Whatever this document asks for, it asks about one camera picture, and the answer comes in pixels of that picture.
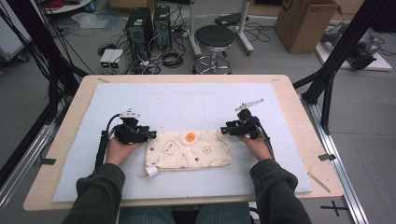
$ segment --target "round stool seat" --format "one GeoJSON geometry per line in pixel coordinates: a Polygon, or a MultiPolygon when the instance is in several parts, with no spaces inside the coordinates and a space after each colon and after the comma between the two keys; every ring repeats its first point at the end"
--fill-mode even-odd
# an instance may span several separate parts
{"type": "Polygon", "coordinates": [[[204,48],[225,49],[235,41],[230,29],[220,25],[207,25],[195,32],[195,41],[204,48]]]}

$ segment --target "wooden table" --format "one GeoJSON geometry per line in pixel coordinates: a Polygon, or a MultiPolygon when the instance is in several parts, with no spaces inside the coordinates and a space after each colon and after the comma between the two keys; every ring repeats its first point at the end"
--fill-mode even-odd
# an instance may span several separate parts
{"type": "MultiPolygon", "coordinates": [[[[320,140],[305,113],[288,77],[282,75],[232,75],[232,76],[88,76],[85,77],[70,105],[47,158],[56,159],[54,165],[43,165],[23,204],[25,210],[69,209],[72,203],[53,203],[64,161],[72,146],[78,127],[91,103],[99,83],[271,83],[280,107],[289,125],[291,135],[300,153],[304,168],[313,191],[298,194],[299,198],[339,197],[344,194],[343,187],[329,161],[321,161],[318,156],[325,153],[320,140]]],[[[124,201],[121,206],[144,206],[164,204],[198,204],[253,202],[254,195],[233,197],[210,197],[166,200],[124,201]]]]}

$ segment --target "black cross mark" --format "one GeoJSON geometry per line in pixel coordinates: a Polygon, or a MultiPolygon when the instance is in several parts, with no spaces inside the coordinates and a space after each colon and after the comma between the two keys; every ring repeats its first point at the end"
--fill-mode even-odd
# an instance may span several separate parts
{"type": "Polygon", "coordinates": [[[337,207],[335,206],[335,202],[332,201],[332,206],[321,206],[321,209],[334,209],[335,214],[339,217],[340,214],[338,213],[338,210],[348,210],[347,207],[337,207]]]}

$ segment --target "person's left hand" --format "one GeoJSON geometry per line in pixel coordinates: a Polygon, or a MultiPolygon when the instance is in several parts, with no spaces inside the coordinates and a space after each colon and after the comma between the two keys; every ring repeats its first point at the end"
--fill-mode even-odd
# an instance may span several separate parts
{"type": "Polygon", "coordinates": [[[120,166],[134,150],[143,146],[143,144],[133,143],[131,145],[124,145],[117,137],[111,138],[107,144],[106,163],[113,163],[120,166]]]}

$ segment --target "orange circle print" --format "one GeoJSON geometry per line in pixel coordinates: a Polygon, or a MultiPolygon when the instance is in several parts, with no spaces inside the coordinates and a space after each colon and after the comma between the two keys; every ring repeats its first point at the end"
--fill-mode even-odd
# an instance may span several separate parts
{"type": "Polygon", "coordinates": [[[186,135],[186,141],[187,142],[192,142],[192,141],[194,141],[195,140],[195,133],[188,133],[187,135],[186,135]]]}

